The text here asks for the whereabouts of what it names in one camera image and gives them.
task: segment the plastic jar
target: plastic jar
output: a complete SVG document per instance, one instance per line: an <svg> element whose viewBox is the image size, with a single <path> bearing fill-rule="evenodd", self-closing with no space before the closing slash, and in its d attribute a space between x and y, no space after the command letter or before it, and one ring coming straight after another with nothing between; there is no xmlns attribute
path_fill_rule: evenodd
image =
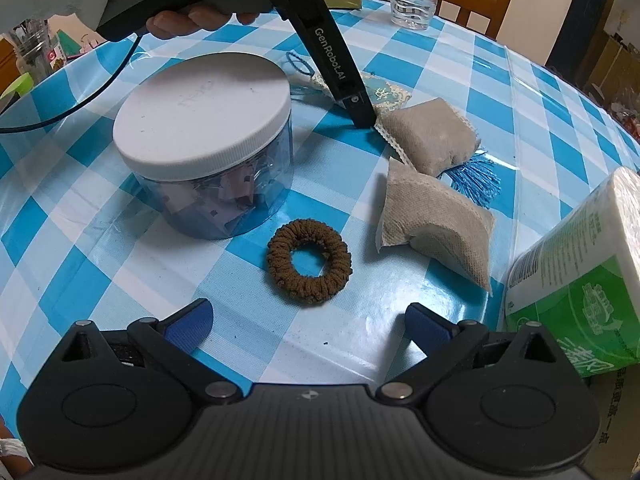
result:
<svg viewBox="0 0 640 480"><path fill-rule="evenodd" d="M262 224L291 187L285 73L252 54L195 57L147 79L113 127L125 163L178 231L208 240Z"/></svg>

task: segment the brown hair tie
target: brown hair tie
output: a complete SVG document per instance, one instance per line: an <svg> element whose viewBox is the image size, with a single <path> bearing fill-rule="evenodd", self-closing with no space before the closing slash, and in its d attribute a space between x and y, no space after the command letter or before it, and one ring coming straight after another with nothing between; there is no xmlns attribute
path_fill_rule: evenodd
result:
<svg viewBox="0 0 640 480"><path fill-rule="evenodd" d="M291 262L291 252L306 244L323 249L329 269L318 276L302 276ZM351 270L351 254L340 235L327 224L316 220L294 220L283 225L269 241L267 264L276 285L292 298L307 303L326 301L347 284Z"/></svg>

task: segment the table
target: table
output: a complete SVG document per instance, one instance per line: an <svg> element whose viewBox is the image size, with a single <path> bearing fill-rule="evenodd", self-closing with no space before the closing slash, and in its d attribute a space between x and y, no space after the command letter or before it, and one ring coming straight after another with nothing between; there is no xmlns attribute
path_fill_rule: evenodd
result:
<svg viewBox="0 0 640 480"><path fill-rule="evenodd" d="M157 70L235 50L286 63L308 56L276 14L254 26L160 41L145 37L130 66L97 100L53 128L0 137L0 413L15 410L60 335L77 319L103 330L163 318L209 298L214 329L196 357L245 390L251 381L379 384L424 355L402 337L402 313L420 301L453 321L498 325L514 257L555 226L612 170L638 170L638 146L604 111L549 72L439 18L424 32L393 26L388 4L334 16L354 60L413 91L410 104L443 97L478 131L497 162L492 203L493 297L409 247L376 253L374 232L391 149L356 129L322 95L294 97L295 178L279 213L233 240L193 240L169 228L111 142L127 94ZM0 118L48 118L89 95L130 41L106 44L56 73ZM266 243L295 218L341 232L354 273L319 307L291 303L264 271ZM297 253L299 270L320 261Z"/></svg>

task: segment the paper towel roll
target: paper towel roll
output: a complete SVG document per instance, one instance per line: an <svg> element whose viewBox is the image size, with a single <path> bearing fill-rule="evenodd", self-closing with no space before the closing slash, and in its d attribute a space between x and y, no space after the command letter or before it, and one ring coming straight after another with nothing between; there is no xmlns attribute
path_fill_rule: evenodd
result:
<svg viewBox="0 0 640 480"><path fill-rule="evenodd" d="M510 271L510 330L542 322L583 377L640 362L640 177L618 168Z"/></svg>

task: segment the finger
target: finger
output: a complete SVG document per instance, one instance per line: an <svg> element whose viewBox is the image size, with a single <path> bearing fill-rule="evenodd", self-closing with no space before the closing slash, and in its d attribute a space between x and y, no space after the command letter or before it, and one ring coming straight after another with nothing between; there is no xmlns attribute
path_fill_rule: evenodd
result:
<svg viewBox="0 0 640 480"><path fill-rule="evenodd" d="M156 14L154 16L154 25L161 30L170 32L174 36L188 36L199 29L188 16L170 10L163 10Z"/></svg>
<svg viewBox="0 0 640 480"><path fill-rule="evenodd" d="M258 14L254 12L241 12L240 14L236 14L236 18L243 25L251 25L255 19L258 17Z"/></svg>
<svg viewBox="0 0 640 480"><path fill-rule="evenodd" d="M211 6L197 5L189 11L189 18L200 28L214 31L225 25L231 19L231 15L222 14Z"/></svg>
<svg viewBox="0 0 640 480"><path fill-rule="evenodd" d="M146 30L148 30L151 34L153 34L158 40L170 40L175 36L166 30L162 30L159 27L154 25L154 19L149 18L146 20Z"/></svg>

